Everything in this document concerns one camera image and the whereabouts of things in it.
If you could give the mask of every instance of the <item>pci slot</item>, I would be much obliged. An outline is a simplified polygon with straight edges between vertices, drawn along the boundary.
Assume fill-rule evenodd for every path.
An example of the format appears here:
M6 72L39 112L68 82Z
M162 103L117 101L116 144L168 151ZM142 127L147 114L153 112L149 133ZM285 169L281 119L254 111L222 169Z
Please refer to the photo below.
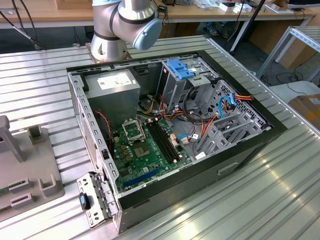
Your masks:
M148 124L147 128L151 133L154 141L158 145L160 151L163 153L168 164L172 164L174 160L178 161L179 156L177 152L167 139L167 136L165 135L161 127L158 125L158 123Z
M124 187L128 187L128 186L131 186L131 185L133 185L133 184L139 183L139 182L141 182L141 181L143 181L143 180L145 180L145 179L147 179L147 178L150 178L150 177L156 175L161 168L162 168L162 167L160 166L160 167L152 170L151 172L148 172L148 173L143 174L143 175L141 175L141 176L138 176L138 177L136 177L136 178L134 178L134 179L132 179L132 180L130 180L130 181L127 181L127 182L125 182L125 183L123 184L123 186L124 186Z

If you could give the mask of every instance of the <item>wooden desk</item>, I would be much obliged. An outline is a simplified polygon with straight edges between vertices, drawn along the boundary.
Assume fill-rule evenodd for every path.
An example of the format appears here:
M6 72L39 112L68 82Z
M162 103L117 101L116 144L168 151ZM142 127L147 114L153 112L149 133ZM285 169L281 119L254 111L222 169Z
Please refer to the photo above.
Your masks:
M160 0L156 0L157 4L163 3ZM22 21L25 23L25 28L30 28L31 24L29 18L24 11L21 3L16 1L18 8L20 8L20 15ZM25 0L25 4L32 16L34 24L37 28L47 27L73 27L73 26L92 26L93 25L93 11L87 9L57 9L54 0ZM11 0L1 0L0 8L11 8ZM244 29L249 23L252 12L242 13L239 20L244 21L244 24L238 34L234 45L231 50L234 49L236 43L242 36ZM302 11L295 12L295 14L277 14L269 9L261 11L256 17L257 21L267 20L294 20L303 19L301 26L306 26L308 22L315 16L310 9L306 9L304 13ZM18 22L17 15L6 14L6 16L14 23ZM168 6L168 17L170 23L200 23L200 22L229 22L236 21L238 14L232 12L225 12L220 8L201 9L196 5L184 6L175 5ZM5 22L3 18L0 18L0 29L8 29L11 26Z

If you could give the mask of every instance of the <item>metal rack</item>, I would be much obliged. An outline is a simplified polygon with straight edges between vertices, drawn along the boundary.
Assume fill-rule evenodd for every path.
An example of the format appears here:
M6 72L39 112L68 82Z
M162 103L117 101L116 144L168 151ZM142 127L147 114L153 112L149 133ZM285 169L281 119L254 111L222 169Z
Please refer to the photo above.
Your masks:
M319 238L320 132L217 43L203 36L165 38L133 58L205 50L288 128L250 164L118 239ZM87 49L0 55L0 114L16 133L48 128L65 195L0 222L0 239L95 239L117 236L112 221L90 230L76 179L92 171L75 119L67 67L93 63Z
M276 44L269 57L263 63L260 70L257 72L257 78L261 78L265 73L267 66L273 61L277 52L281 49L283 44L287 41L287 38L292 35L293 37L289 40L286 46L283 48L275 62L280 62L286 52L289 50L293 41L297 38L320 53L320 26L290 26L285 31L279 42ZM320 72L320 66L318 69L309 77L308 81L311 81Z

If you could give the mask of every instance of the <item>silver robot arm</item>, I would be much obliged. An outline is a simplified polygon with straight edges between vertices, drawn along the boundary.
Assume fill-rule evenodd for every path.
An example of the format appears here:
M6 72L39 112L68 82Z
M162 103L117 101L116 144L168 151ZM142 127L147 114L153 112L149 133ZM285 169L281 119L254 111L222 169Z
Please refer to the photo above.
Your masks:
M93 0L94 36L90 52L99 62L113 62L128 55L126 42L149 49L159 38L162 23L150 0Z

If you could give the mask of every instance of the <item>white label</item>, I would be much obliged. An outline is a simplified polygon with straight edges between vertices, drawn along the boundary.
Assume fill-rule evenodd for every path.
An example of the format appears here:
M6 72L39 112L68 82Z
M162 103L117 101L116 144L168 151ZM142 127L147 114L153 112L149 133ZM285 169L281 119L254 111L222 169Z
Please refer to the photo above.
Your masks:
M205 156L206 156L206 154L205 154L205 152L203 151L203 152L200 152L197 156L195 156L195 159L199 160L199 159L202 159L202 158L205 157Z
M192 135L192 138L193 138L193 139L198 139L198 137L199 137L198 134L195 134L195 133L194 133L194 134Z
M101 77L101 78L98 78L97 81L102 90L113 89L116 87L132 84L131 80L125 73L119 73L117 75Z
M320 100L317 98L309 98L309 100L313 103L313 104L320 104Z

